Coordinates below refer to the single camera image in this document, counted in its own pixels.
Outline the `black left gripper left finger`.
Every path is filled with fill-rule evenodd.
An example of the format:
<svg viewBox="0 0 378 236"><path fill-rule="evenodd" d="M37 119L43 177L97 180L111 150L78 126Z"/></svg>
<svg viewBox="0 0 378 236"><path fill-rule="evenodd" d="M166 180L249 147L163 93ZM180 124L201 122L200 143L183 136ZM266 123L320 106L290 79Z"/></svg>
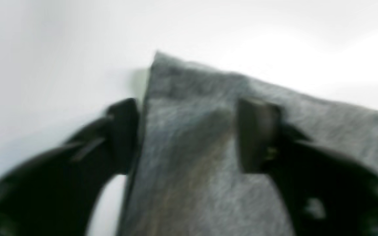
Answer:
<svg viewBox="0 0 378 236"><path fill-rule="evenodd" d="M111 105L60 146L0 178L0 236L84 236L99 194L132 167L137 101Z"/></svg>

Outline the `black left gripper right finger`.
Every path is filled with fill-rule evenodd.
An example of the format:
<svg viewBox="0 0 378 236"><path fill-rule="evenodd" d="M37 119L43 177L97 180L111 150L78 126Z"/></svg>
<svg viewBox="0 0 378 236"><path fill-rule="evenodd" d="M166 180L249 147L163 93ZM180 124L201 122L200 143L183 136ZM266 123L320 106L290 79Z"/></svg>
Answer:
<svg viewBox="0 0 378 236"><path fill-rule="evenodd" d="M238 99L237 144L243 172L274 183L296 236L378 236L378 173L318 145L279 106Z"/></svg>

